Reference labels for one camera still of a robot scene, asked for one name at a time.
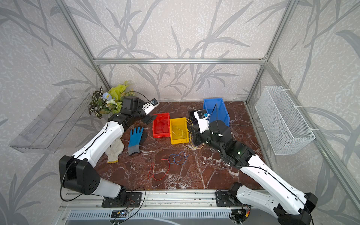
brown marble surface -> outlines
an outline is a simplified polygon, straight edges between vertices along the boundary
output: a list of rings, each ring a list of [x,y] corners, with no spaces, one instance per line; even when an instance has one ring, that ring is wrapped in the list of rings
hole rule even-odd
[[[252,148],[264,160],[244,103],[225,102],[225,105],[231,119],[230,128],[234,138]],[[188,111],[202,107],[202,102],[160,102],[153,113],[168,112],[170,118],[188,118]],[[190,143],[172,145],[170,137],[153,138],[152,123],[145,125],[139,121],[132,128],[138,126],[143,126],[148,133],[147,139],[140,146],[140,153],[128,155],[127,146],[130,138],[130,129],[128,129],[121,138],[125,148],[118,157],[119,162],[107,163],[107,156],[104,154],[95,167],[102,178],[124,185],[128,190],[140,186],[148,190],[229,189],[235,181],[251,189],[262,189],[256,181],[238,169],[229,169],[220,159],[219,153],[209,146],[204,145],[201,149],[195,149]],[[169,172],[162,180],[148,179],[151,163],[154,162],[156,165],[154,177],[161,179],[169,168],[168,161],[162,159],[168,159],[170,154],[178,154],[181,151],[188,156],[183,166],[170,164]]]

white cotton glove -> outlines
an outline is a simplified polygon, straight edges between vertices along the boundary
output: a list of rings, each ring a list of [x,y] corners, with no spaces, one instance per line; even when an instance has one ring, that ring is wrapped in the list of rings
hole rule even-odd
[[[121,136],[115,139],[115,141],[106,149],[105,154],[108,156],[107,163],[118,162],[117,157],[124,150],[124,144],[121,141]]]

mounting plate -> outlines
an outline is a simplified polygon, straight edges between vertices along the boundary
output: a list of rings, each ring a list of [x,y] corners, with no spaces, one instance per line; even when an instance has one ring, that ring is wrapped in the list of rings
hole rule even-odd
[[[227,192],[217,191],[215,192],[215,197],[216,197],[216,206],[218,207],[243,206],[243,204],[241,203],[235,203],[235,205],[233,205],[229,200],[229,195]]]
[[[140,207],[141,202],[141,192],[127,192],[126,198],[131,199],[135,202],[135,208]],[[125,205],[121,205],[116,199],[104,197],[102,208],[114,208],[114,207],[129,207],[130,209],[134,207],[133,201],[126,201]]]

wall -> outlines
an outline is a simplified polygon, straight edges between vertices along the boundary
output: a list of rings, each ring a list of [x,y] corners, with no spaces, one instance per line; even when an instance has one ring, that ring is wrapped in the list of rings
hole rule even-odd
[[[62,16],[53,15],[54,6],[0,2],[0,224],[51,224],[61,203],[59,159],[103,123],[85,112],[51,155],[8,146],[63,88],[92,92],[101,86]]]
[[[359,6],[359,1],[341,0],[297,5],[270,58],[358,182]],[[267,72],[249,104],[274,170],[319,198],[312,213],[315,224],[360,224],[359,212],[313,143],[294,155],[274,155],[253,108],[265,85],[276,85]]]
[[[288,0],[66,3],[96,58],[261,58]],[[103,65],[159,100],[245,100],[258,65]]]

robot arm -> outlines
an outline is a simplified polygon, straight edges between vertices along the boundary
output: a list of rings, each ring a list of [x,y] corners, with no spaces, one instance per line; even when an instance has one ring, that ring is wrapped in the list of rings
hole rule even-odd
[[[158,106],[156,99],[148,103],[138,97],[123,99],[120,113],[108,119],[105,126],[79,151],[72,156],[63,156],[59,161],[61,185],[85,195],[96,194],[114,198],[119,203],[126,201],[125,187],[100,178],[95,171],[98,160],[105,150],[137,120],[151,123],[156,116],[150,112]]]
[[[235,183],[228,191],[230,202],[257,207],[278,219],[282,225],[309,225],[310,213],[315,208],[317,198],[312,193],[297,190],[257,156],[252,149],[233,139],[230,128],[223,121],[205,122],[208,114],[202,109],[194,112],[198,125],[188,129],[193,135],[195,146],[206,143],[218,149],[221,159],[258,182],[270,195],[251,190],[241,183]]]

